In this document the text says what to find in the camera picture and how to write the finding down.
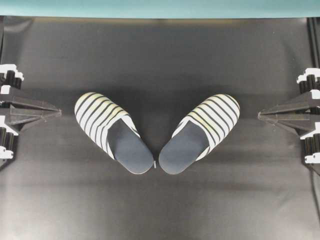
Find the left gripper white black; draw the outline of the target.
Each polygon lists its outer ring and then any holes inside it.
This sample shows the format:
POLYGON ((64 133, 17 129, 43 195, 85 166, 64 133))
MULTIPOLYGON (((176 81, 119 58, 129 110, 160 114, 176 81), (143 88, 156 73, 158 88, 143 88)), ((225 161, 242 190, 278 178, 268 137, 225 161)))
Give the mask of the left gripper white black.
POLYGON ((17 70, 15 64, 0 65, 0 101, 4 102, 4 110, 10 113, 24 113, 25 111, 49 111, 41 115, 11 115, 10 120, 5 113, 0 114, 0 166, 4 167, 14 158, 15 139, 21 133, 35 125, 46 123, 62 112, 51 103, 28 97, 9 95, 10 88, 20 89, 24 80, 23 73, 17 70))

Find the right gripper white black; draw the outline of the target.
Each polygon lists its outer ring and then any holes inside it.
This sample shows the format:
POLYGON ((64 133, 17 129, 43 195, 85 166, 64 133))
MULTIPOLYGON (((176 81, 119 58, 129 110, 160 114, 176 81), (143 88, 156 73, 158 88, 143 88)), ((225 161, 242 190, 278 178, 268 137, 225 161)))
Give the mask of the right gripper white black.
POLYGON ((304 142, 304 162, 320 163, 320 69, 307 68, 297 78, 300 95, 258 113, 258 119, 285 129, 304 142))

